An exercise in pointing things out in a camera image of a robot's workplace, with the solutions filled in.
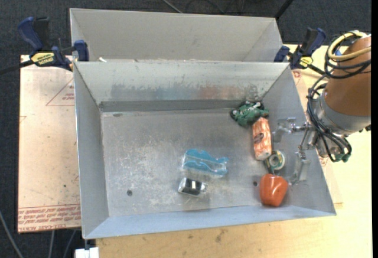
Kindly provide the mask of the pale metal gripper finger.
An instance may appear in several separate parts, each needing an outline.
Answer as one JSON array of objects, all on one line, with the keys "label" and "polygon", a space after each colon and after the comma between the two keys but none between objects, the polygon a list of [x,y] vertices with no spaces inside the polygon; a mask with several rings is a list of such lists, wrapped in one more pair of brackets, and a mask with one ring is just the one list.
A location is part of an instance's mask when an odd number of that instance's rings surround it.
[{"label": "pale metal gripper finger", "polygon": [[301,125],[297,125],[295,117],[288,117],[285,119],[279,119],[277,121],[277,127],[272,132],[274,142],[280,142],[284,134],[293,134],[295,132],[302,132],[309,127],[308,122],[304,122]]},{"label": "pale metal gripper finger", "polygon": [[295,153],[294,161],[294,170],[289,179],[289,184],[291,186],[307,180],[309,167],[311,165],[311,160],[307,158],[307,155],[303,150],[298,150]]}]

